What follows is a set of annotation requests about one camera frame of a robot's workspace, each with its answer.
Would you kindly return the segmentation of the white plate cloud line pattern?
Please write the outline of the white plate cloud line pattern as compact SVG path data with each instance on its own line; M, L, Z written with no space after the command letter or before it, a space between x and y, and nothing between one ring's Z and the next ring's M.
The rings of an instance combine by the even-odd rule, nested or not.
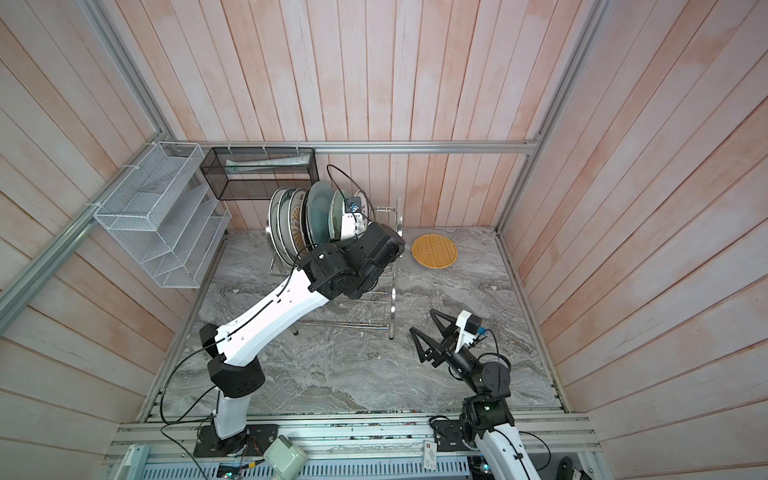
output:
M279 238L279 206L284 193L284 188L278 188L273 194L268 206L268 226L266 231L272 243L273 249L280 262L283 261L281 254L281 240Z

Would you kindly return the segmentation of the light green lotus plate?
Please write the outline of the light green lotus plate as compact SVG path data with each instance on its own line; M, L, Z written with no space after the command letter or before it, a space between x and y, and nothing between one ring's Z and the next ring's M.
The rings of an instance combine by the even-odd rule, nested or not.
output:
M329 213L328 229L332 240L340 240L342 233L342 221L345 213L344 192L336 190L332 196Z

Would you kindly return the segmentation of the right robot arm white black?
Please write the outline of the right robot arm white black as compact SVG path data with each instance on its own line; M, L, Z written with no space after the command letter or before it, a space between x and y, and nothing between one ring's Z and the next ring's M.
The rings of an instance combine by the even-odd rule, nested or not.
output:
M416 327L409 333L420 362L435 368L447 365L473 392L463 400L459 416L463 441L480 451L494 478L538 479L507 404L511 362L500 353L495 333L466 310L451 316L431 309L429 317L440 332L438 339ZM487 337L494 339L494 350L474 355L472 349Z

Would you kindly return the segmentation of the large orange sunburst plate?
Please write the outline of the large orange sunburst plate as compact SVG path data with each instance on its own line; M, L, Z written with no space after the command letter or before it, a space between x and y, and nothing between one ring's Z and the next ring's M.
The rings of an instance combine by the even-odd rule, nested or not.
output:
M304 251L307 241L304 232L304 204L306 200L307 189L296 189L293 192L289 203L288 223L289 223L289 241L288 252L293 258L299 257Z

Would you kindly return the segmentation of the stainless steel dish rack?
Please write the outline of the stainless steel dish rack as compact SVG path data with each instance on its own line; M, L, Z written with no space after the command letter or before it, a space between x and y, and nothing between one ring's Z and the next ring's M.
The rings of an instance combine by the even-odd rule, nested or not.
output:
M369 224L371 224L371 223L373 223L373 222L376 222L376 221L374 220L374 218L375 218L375 216L376 216L376 212L375 212L375 211L371 210L371 211L370 211L370 213L369 213L369 215L367 215L367 216L368 216L368 225L369 225ZM284 264L284 266L286 266L286 267L289 269L289 273L288 273L288 276L289 276L289 274L291 273L292 269L294 268L294 266L295 266L296 262L297 262L297 261L298 261L300 258L302 258L302 257L303 257L303 256L304 256L306 253L308 253L308 251L309 251L309 249L310 249L310 248L312 248L312 247L316 246L316 244L311 244L311 243L309 242L308 234L306 233L306 230L305 230L305 228L306 228L306 224L304 224L304 232L305 232L305 234L306 234L306 241L307 241L307 244L306 244L306 247L305 247L304 251L303 251L303 252L300 254L300 256L299 256L299 257L296 257L296 258L295 258L295 260L293 261L293 264L292 264L292 265L287 265L287 264L286 264L284 261L282 261L282 263ZM373 288L372 288L371 290L369 290L368 292L366 292L366 293L362 294L362 296L363 296L363 295L365 295L365 294L367 294L367 293L369 293L369 292L371 292L371 291L373 291L373 290L375 290L375 289L377 288L377 285L379 284L379 279L378 279L378 282L377 282L377 283L376 283L376 284L373 286Z

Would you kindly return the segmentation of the yellow woven round trivet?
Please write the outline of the yellow woven round trivet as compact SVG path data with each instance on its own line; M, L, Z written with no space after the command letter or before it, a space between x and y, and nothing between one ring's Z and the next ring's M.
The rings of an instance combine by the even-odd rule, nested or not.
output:
M413 258L429 269L446 269L458 260L456 244L446 236L425 234L418 237L411 246Z

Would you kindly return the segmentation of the white plate green text rim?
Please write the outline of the white plate green text rim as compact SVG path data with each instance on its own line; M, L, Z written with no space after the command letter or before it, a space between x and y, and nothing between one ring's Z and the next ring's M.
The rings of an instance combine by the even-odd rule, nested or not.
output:
M290 205L295 193L295 188L285 188L276 197L275 225L272 227L276 251L287 265L292 265L296 256L290 227Z

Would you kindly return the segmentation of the small orange sunburst plate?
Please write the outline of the small orange sunburst plate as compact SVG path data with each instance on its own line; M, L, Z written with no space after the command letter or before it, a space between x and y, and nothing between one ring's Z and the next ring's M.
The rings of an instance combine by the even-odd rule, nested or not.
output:
M366 215L369 215L369 213L371 211L371 204L368 201L367 194L363 190L358 190L355 193L355 196L359 198L359 204L360 204L359 210L362 213L364 213Z

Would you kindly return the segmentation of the grey green plain plate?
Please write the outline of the grey green plain plate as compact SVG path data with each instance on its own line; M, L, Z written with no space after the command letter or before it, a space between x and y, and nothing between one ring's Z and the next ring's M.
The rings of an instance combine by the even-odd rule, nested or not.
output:
M331 239L329 213L334 188L326 181L314 183L305 200L305 224L311 244L322 245Z

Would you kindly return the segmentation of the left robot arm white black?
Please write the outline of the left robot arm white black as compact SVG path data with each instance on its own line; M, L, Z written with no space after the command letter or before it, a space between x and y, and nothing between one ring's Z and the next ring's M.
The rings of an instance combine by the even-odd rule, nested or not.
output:
M260 351L306 314L344 295L358 299L402 255L405 241L387 225L373 222L346 240L316 245L270 294L227 324L200 329L210 360L210 380L218 389L212 426L219 440L246 429L251 395L265 381Z

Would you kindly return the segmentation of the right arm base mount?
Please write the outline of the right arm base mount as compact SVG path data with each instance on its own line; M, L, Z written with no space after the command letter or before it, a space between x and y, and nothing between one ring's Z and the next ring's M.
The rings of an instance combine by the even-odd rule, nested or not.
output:
M438 452L477 451L474 441L470 440L469 434L465 432L462 421L436 415L430 417L428 423L433 430Z

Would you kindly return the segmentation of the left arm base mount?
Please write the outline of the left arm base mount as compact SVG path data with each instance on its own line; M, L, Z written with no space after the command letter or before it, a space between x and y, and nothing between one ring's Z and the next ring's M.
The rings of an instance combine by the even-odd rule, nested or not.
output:
M248 424L241 433L227 439L220 439L213 424L206 424L198 430L193 456L262 456L277 437L276 424Z

